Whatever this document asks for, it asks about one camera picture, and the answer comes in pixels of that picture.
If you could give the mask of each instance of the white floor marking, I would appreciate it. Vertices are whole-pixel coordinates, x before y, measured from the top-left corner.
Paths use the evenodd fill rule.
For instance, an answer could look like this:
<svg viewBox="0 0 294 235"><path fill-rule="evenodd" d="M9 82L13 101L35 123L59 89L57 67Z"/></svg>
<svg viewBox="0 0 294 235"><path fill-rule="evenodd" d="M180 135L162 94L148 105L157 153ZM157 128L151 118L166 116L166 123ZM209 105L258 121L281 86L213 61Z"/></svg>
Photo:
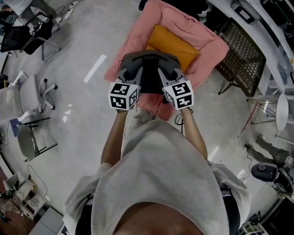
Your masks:
<svg viewBox="0 0 294 235"><path fill-rule="evenodd" d="M237 175L237 178L241 179L245 175L246 171L242 169L239 174Z"/></svg>
<svg viewBox="0 0 294 235"><path fill-rule="evenodd" d="M72 110L70 109L70 110L66 111L64 114L67 114L67 115L68 115L68 114L71 113L71 111L72 111Z"/></svg>
<svg viewBox="0 0 294 235"><path fill-rule="evenodd" d="M217 151L219 150L219 146L215 147L215 149L212 151L212 153L208 156L208 160L212 161L215 157L215 154L217 153Z"/></svg>
<svg viewBox="0 0 294 235"><path fill-rule="evenodd" d="M64 121L64 123L66 123L68 117L67 116L63 116L62 120Z"/></svg>
<svg viewBox="0 0 294 235"><path fill-rule="evenodd" d="M101 55L99 57L99 59L96 61L96 63L94 64L94 66L92 67L92 69L89 71L89 73L87 74L87 76L84 79L84 82L87 83L90 78L92 77L92 75L95 73L96 69L99 68L99 66L103 63L103 61L106 59L106 55Z"/></svg>
<svg viewBox="0 0 294 235"><path fill-rule="evenodd" d="M264 106L264 110L263 110L264 113L266 113L266 109L267 109L269 103L270 103L269 101L266 101L266 104L265 104L265 106Z"/></svg>

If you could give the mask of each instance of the pink cushion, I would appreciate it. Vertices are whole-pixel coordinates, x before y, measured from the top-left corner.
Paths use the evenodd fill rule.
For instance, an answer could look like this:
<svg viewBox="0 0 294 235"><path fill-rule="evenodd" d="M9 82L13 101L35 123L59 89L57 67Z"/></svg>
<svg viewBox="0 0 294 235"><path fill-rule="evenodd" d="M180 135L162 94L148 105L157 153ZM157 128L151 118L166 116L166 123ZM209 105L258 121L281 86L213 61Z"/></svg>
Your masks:
<svg viewBox="0 0 294 235"><path fill-rule="evenodd" d="M160 0L149 0L134 24L127 41L121 46L111 67L106 72L104 77L106 80L115 81L120 61L125 54L146 48L155 24L161 24L200 52L200 55L192 61L185 72L193 89L209 76L212 69L225 58L229 50L221 38L195 18ZM142 94L137 104L140 108L167 121L175 109L171 104L163 104L162 100L162 95Z"/></svg>

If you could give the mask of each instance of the wire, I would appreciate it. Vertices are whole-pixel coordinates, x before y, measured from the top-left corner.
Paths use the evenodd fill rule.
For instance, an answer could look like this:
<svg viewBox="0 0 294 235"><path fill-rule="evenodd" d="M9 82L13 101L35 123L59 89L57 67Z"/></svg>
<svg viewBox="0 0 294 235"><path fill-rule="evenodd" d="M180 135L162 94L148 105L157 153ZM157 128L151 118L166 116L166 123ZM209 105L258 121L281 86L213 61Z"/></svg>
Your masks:
<svg viewBox="0 0 294 235"><path fill-rule="evenodd" d="M267 183L267 184L268 184L268 185L269 185L274 191L276 191L276 193L286 194L286 193L280 191L280 190L276 187L275 183L274 183L274 185L272 185L272 184L269 184L269 183L266 182L266 181L263 181L263 182Z"/></svg>
<svg viewBox="0 0 294 235"><path fill-rule="evenodd" d="M38 174L36 173L35 169L31 165L27 165L27 169L28 169L28 167L31 167L31 169L33 170L33 172L35 173L35 175L38 176ZM40 176L38 176L38 177L43 182L43 184L45 185L45 187L46 187L46 193L45 193L45 195L47 195L47 192L48 192L47 185L44 183L44 181L41 179Z"/></svg>
<svg viewBox="0 0 294 235"><path fill-rule="evenodd" d="M59 8L57 8L55 11L57 12L59 9L61 9L62 8L62 10L61 10L61 12L60 12L60 15L65 15L65 13L67 13L68 12L68 10L66 10L65 12L63 12L64 10L65 10L65 6L60 6Z"/></svg>
<svg viewBox="0 0 294 235"><path fill-rule="evenodd" d="M67 12L67 10L66 10L65 12L63 12L64 9L65 9L65 6L61 6L61 7L57 8L55 11L57 12L57 11L58 11L59 9L61 9L61 8L63 8L63 9L61 10L60 15L63 16L63 15Z"/></svg>
<svg viewBox="0 0 294 235"><path fill-rule="evenodd" d="M183 116L182 114L178 114L176 117L175 117L175 124L177 126L181 126L181 132L183 134L183 126L184 126L184 120L183 120Z"/></svg>
<svg viewBox="0 0 294 235"><path fill-rule="evenodd" d="M251 164L252 164L252 159L249 157L249 153L247 153L247 158L250 160L250 165L249 165L249 175L247 176L247 177L245 177L245 178L242 178L242 179L240 179L241 181L242 180L245 180L245 179L248 179L249 178L249 176L250 176L250 167L251 167Z"/></svg>
<svg viewBox="0 0 294 235"><path fill-rule="evenodd" d="M9 130L9 121L8 121L7 130L6 130L6 134L5 134L5 139L7 140L7 143L6 144L2 143L5 146L7 146L8 143L9 143L9 141L8 141L8 130Z"/></svg>

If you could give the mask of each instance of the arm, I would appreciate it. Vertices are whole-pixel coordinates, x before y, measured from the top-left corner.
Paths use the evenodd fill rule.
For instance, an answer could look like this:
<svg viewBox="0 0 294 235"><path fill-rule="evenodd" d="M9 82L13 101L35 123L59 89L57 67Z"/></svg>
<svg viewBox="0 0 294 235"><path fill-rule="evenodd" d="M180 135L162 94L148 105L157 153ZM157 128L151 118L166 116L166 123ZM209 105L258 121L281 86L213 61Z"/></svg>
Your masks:
<svg viewBox="0 0 294 235"><path fill-rule="evenodd" d="M106 162L114 166L121 157L121 147L123 143L124 124L128 112L118 112L103 148L101 164Z"/></svg>
<svg viewBox="0 0 294 235"><path fill-rule="evenodd" d="M198 130L193 115L189 108L181 109L183 116L186 139L198 149L202 156L207 160L208 154L204 140Z"/></svg>

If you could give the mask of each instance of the black mesh chair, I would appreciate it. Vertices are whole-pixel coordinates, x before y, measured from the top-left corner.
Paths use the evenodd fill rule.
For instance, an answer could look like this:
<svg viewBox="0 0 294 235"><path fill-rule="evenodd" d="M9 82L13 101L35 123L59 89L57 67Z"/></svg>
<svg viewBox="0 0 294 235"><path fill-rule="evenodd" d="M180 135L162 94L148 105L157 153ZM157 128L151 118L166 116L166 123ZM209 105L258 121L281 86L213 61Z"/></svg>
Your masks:
<svg viewBox="0 0 294 235"><path fill-rule="evenodd" d="M230 83L218 94L221 95L235 86L241 88L247 97L253 97L266 65L266 57L248 33L232 18L228 19L218 35L230 47L226 57L216 66Z"/></svg>
<svg viewBox="0 0 294 235"><path fill-rule="evenodd" d="M40 21L37 28L30 31L28 24L39 15L44 16L43 20ZM40 12L24 26L12 26L4 21L0 21L0 23L4 25L4 37L1 43L1 52L19 50L20 52L25 51L27 54L31 55L35 50L42 46L42 60L47 61L51 56L61 50L61 47L58 44L48 40L51 38L52 34L60 30L60 26L56 22L53 22L53 16L47 17ZM53 24L57 25L57 30L54 32L52 32ZM46 58L44 58L45 42L56 47L56 50Z"/></svg>

